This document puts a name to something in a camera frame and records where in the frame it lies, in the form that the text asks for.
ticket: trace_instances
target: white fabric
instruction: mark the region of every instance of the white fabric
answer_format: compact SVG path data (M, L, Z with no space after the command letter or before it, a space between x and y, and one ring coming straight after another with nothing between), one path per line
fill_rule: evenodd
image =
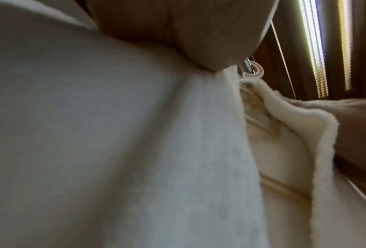
M268 247L236 68L1 2L0 248Z
M274 191L264 191L271 246L308 247L310 234L313 248L366 248L366 202L339 172L333 171L338 125L335 118L322 110L288 104L261 80L254 79L251 84L263 97L268 111L303 138L314 159L313 174L309 174L312 164L307 161L301 141L285 127L277 141L264 141L266 134L250 135L260 172L301 192L313 188L311 216L303 206Z

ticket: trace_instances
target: yellow light strip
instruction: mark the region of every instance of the yellow light strip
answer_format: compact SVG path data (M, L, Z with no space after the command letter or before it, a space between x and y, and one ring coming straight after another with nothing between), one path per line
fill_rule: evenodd
M299 0L304 22L305 35L308 40L309 54L313 73L315 75L317 95L319 98L328 97L326 67L320 35L319 17L315 0Z
M341 25L343 69L345 73L345 90L351 90L351 49L353 45L351 2L338 0L339 22Z

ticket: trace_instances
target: white light strip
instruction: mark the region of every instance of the white light strip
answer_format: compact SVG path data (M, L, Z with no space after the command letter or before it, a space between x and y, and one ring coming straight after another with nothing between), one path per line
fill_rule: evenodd
M315 0L299 0L299 5L304 22L305 35L308 40L317 95L319 98L325 98L328 97L328 86L316 2Z
M351 49L353 46L350 0L338 0L339 22L341 24L343 69L345 73L345 90L351 90Z

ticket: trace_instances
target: clothes hanger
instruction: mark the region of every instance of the clothes hanger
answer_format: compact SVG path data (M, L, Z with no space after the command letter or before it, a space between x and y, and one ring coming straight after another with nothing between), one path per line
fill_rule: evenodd
M244 67L240 68L241 71L251 71L252 73L243 72L240 78L257 78L260 79L264 75L263 68L256 63L255 61L250 61L247 59L247 63L244 63ZM281 136L280 126L278 121L271 115L271 113L266 109L266 106L263 103L263 100L260 96L255 92L255 90L247 84L240 83L240 94L244 96L252 108L254 109L261 109L263 112L269 116L271 128L265 127L261 122L255 120L254 118L250 117L247 114L244 114L245 119L248 123L252 124L253 126L259 128L260 130L264 131L265 133L271 135L274 138L279 138ZM311 205L311 197L306 195L298 190L292 189L262 173L259 173L260 176L260 185L261 187L266 187L272 189L285 197L296 201L300 204L310 206Z

